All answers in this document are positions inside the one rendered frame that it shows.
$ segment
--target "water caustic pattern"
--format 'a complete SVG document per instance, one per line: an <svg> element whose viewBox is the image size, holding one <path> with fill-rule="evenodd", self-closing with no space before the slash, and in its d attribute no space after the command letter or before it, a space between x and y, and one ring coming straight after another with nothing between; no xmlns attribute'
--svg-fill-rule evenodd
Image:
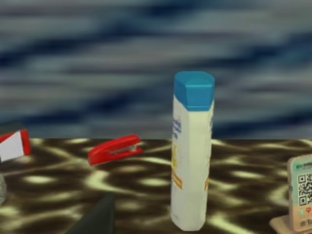
<svg viewBox="0 0 312 234"><path fill-rule="evenodd" d="M33 154L1 165L8 199L0 234L63 234L105 193L116 193L116 234L181 233L170 219L171 142L143 141L145 153L90 167L103 140L33 139ZM273 234L285 215L286 162L310 140L213 141L207 224L199 233Z"/></svg>

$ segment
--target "brown patterned surface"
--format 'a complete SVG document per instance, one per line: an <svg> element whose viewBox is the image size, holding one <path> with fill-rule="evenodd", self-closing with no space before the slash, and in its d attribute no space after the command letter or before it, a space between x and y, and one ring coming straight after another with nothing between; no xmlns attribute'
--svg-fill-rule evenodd
<svg viewBox="0 0 312 234"><path fill-rule="evenodd" d="M117 195L116 234L180 233L170 221L170 147L90 167L103 140L33 139L33 154L4 163L9 198L0 234L62 234L105 191ZM312 152L310 140L213 141L205 234L273 234L269 220L287 213L286 162Z"/></svg>

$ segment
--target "spray can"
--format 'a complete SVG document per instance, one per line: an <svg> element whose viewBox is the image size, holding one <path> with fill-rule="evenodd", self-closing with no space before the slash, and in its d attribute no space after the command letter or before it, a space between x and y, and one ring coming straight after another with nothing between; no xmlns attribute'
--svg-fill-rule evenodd
<svg viewBox="0 0 312 234"><path fill-rule="evenodd" d="M206 221L215 79L179 72L174 81L171 219L183 231Z"/></svg>

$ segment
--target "red stapler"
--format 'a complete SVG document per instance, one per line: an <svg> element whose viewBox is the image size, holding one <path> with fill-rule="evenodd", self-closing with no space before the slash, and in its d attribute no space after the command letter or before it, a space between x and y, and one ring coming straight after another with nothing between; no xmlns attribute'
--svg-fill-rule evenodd
<svg viewBox="0 0 312 234"><path fill-rule="evenodd" d="M141 142L137 135L131 134L117 138L100 144L90 150L88 154L88 161L90 165L110 162L143 152L137 146Z"/></svg>

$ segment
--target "qr code sign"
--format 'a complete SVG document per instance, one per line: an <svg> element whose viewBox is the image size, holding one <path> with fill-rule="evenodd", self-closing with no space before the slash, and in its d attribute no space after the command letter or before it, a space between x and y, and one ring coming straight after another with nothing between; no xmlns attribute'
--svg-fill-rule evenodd
<svg viewBox="0 0 312 234"><path fill-rule="evenodd" d="M300 206L312 203L312 173L298 176L298 197Z"/></svg>

